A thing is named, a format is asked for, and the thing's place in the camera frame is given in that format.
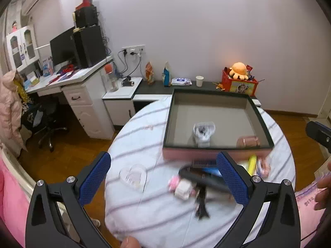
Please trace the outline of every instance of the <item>black speaker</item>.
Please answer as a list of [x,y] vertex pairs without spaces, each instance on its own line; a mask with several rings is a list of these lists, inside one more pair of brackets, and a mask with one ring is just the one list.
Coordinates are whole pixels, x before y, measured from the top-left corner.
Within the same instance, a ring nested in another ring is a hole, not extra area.
[[80,69],[89,68],[106,58],[100,26],[90,26],[73,33],[75,56]]
[[98,24],[98,12],[95,6],[85,6],[75,11],[76,26],[83,28]]

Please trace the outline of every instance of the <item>white tablecloth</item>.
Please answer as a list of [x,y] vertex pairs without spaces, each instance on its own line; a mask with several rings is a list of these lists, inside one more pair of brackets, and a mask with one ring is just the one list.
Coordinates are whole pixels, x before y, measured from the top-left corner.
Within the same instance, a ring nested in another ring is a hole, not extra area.
[[[195,199],[182,201],[168,192],[168,180],[187,162],[163,160],[162,145],[171,98],[147,105],[120,131],[108,152],[112,165],[107,173],[105,223],[118,239],[131,235],[147,248],[214,247],[240,213],[242,205],[228,194],[207,192],[210,219],[195,217]],[[289,179],[295,184],[291,149],[276,122],[258,108],[275,147],[267,160],[269,182]],[[247,241],[256,237],[267,212],[262,211]]]

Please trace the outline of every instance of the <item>white wall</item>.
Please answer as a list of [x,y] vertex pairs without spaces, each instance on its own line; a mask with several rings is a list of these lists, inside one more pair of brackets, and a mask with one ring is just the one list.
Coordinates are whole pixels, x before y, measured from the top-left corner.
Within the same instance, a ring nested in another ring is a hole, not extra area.
[[[331,25],[315,0],[94,0],[110,48],[146,45],[161,79],[203,75],[241,61],[254,67],[265,109],[318,114],[331,80]],[[33,13],[38,45],[73,26],[75,0],[44,0]],[[49,55],[45,49],[41,56]]]

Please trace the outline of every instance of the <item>drawer handle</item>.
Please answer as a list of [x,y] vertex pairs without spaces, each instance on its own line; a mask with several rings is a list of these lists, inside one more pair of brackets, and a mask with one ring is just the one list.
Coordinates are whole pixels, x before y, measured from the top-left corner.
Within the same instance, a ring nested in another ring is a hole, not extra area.
[[80,122],[80,118],[78,119],[79,123],[82,125],[82,127],[84,127],[84,125]]

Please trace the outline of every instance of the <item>wall socket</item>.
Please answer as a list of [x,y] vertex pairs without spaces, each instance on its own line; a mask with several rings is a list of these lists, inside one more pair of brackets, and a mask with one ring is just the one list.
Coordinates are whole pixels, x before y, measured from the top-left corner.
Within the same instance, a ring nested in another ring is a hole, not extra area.
[[127,53],[130,54],[131,52],[135,52],[137,54],[140,54],[140,51],[141,53],[145,53],[145,45],[142,44],[142,45],[135,45],[133,47],[126,47],[126,48],[122,48],[122,50],[126,49]]

